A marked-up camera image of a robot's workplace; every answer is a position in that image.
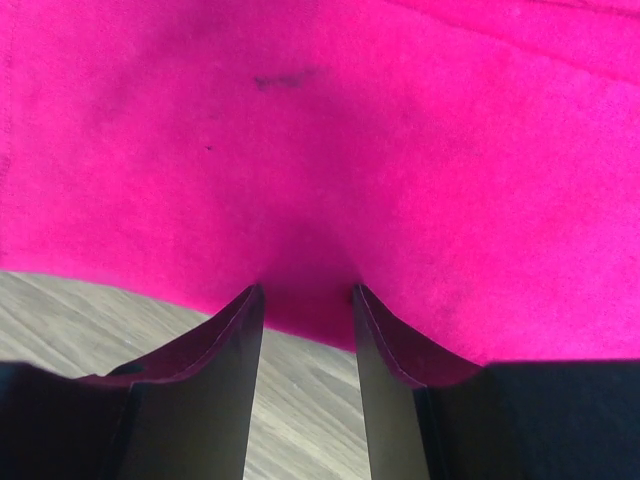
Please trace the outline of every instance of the light wood grain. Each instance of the light wood grain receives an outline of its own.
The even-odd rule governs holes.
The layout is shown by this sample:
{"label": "light wood grain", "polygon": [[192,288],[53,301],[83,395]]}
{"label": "light wood grain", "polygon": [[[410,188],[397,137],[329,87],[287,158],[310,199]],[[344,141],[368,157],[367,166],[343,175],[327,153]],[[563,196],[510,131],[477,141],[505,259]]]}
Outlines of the light wood grain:
{"label": "light wood grain", "polygon": [[[205,319],[113,288],[0,273],[0,360],[69,377],[105,374]],[[370,478],[352,355],[265,332],[245,478]]]}

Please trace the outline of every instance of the wooden floor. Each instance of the wooden floor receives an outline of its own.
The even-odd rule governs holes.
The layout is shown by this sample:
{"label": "wooden floor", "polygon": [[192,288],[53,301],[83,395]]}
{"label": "wooden floor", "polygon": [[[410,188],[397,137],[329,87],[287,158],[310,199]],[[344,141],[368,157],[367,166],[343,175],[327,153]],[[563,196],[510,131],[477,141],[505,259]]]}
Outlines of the wooden floor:
{"label": "wooden floor", "polygon": [[[0,360],[105,374],[202,322],[115,289],[0,273]],[[369,479],[355,358],[265,332],[246,479]]]}

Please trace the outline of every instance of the magenta cloth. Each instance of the magenta cloth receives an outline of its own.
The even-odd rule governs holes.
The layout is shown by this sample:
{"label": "magenta cloth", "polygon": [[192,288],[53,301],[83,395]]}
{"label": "magenta cloth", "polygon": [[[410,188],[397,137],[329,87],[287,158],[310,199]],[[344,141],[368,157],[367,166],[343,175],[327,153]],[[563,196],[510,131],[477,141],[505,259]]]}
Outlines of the magenta cloth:
{"label": "magenta cloth", "polygon": [[638,0],[7,0],[0,55],[2,269],[638,357]]}

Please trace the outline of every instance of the black plastic piece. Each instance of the black plastic piece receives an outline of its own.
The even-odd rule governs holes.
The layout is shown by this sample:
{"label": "black plastic piece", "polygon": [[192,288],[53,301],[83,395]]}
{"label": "black plastic piece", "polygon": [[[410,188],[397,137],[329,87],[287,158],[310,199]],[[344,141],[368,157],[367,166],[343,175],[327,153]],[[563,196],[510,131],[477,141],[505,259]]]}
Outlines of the black plastic piece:
{"label": "black plastic piece", "polygon": [[105,377],[0,364],[0,479],[242,479],[264,295]]}
{"label": "black plastic piece", "polygon": [[372,480],[640,478],[640,362],[473,365],[354,292]]}

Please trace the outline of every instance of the dark spot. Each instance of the dark spot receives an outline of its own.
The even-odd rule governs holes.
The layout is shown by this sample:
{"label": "dark spot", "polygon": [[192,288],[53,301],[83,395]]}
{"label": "dark spot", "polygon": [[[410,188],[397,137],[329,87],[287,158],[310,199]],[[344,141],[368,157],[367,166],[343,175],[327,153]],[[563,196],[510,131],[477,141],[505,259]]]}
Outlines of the dark spot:
{"label": "dark spot", "polygon": [[125,363],[124,365],[120,365],[115,368],[112,372],[110,372],[108,377],[117,377],[119,375],[132,375],[134,373],[142,373],[144,372],[144,366],[139,363]]}
{"label": "dark spot", "polygon": [[304,83],[313,77],[317,73],[317,70],[307,68],[301,72],[283,73],[274,76],[258,76],[253,80],[256,82],[258,90],[264,92],[269,88],[300,88]]}

